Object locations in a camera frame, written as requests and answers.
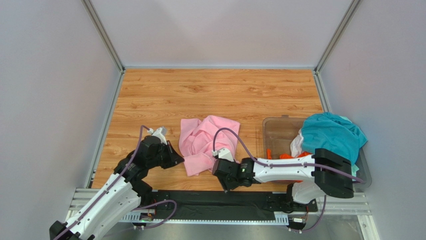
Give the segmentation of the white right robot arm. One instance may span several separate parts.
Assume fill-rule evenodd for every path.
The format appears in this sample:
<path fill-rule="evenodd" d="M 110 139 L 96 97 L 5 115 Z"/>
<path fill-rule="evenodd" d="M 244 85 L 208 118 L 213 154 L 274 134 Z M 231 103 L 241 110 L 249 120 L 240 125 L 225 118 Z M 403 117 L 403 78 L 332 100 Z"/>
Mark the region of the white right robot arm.
<path fill-rule="evenodd" d="M 351 199 L 354 182 L 351 162 L 327 149 L 317 148 L 314 154 L 291 159 L 247 157 L 237 162 L 227 148 L 216 153 L 212 174 L 225 192 L 276 181 L 289 181 L 288 200 L 308 204 L 313 199 L 330 196 Z"/>

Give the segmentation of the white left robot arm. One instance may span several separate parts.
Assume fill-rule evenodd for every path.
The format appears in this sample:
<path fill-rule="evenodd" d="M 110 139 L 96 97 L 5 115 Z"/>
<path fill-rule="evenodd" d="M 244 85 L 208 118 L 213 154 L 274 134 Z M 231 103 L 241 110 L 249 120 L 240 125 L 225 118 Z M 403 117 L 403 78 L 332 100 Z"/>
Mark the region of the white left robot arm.
<path fill-rule="evenodd" d="M 133 210 L 170 203 L 154 200 L 153 188 L 143 179 L 149 170 L 169 169 L 184 162 L 170 141 L 149 135 L 120 160 L 103 187 L 75 215 L 49 228 L 52 240 L 100 240 Z"/>

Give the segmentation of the pink t-shirt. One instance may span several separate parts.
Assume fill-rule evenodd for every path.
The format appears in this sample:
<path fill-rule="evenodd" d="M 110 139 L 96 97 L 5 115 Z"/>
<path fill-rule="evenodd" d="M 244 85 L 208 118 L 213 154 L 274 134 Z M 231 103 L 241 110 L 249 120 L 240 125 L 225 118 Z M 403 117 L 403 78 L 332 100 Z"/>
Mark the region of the pink t-shirt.
<path fill-rule="evenodd" d="M 182 119 L 180 121 L 180 137 L 178 147 L 184 157 L 184 167 L 189 177 L 197 176 L 204 171 L 211 171 L 215 164 L 213 149 L 227 148 L 234 157 L 238 140 L 229 131 L 239 133 L 240 123 L 228 118 L 209 115 L 203 120 L 198 118 Z"/>

